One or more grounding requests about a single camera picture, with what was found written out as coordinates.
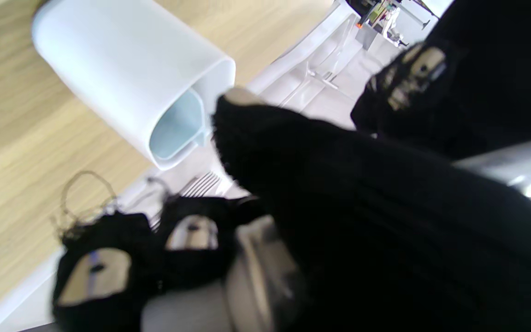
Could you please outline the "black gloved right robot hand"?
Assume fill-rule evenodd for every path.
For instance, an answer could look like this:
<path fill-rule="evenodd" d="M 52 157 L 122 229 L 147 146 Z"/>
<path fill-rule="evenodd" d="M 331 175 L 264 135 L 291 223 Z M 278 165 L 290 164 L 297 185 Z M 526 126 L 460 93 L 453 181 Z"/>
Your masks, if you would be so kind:
<path fill-rule="evenodd" d="M 531 1 L 455 0 L 367 82 L 355 130 L 233 88 L 216 101 L 224 170 L 256 196 L 169 197 L 78 221 L 51 299 L 64 332 L 140 332 L 144 306 L 221 278 L 234 231 L 270 215 L 305 297 L 286 332 L 531 332 L 531 200 L 457 168 L 531 140 Z"/>

